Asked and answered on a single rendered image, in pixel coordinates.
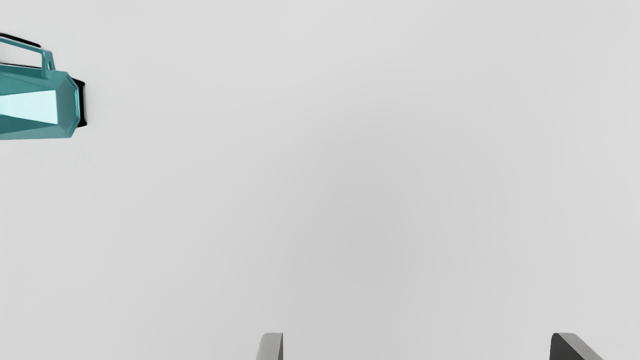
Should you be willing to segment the teal faceted mug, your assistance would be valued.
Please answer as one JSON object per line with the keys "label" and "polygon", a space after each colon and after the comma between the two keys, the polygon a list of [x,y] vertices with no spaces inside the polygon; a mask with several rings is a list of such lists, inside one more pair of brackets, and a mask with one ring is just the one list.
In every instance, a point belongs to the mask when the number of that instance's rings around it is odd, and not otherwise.
{"label": "teal faceted mug", "polygon": [[7,44],[40,56],[41,66],[0,61],[0,141],[68,139],[87,126],[82,80],[57,70],[38,43],[0,33]]}

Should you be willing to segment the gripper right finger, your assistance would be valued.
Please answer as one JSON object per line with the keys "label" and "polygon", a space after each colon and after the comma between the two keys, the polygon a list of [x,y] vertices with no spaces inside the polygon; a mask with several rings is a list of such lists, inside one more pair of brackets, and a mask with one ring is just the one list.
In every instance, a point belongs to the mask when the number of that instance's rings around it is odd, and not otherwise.
{"label": "gripper right finger", "polygon": [[556,332],[551,336],[550,360],[604,360],[576,333]]}

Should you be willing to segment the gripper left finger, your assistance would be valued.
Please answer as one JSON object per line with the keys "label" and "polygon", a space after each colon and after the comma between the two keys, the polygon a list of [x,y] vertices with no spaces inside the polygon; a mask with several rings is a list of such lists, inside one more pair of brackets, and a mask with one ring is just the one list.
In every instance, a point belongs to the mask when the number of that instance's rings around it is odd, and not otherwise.
{"label": "gripper left finger", "polygon": [[284,334],[264,333],[260,338],[256,360],[284,360]]}

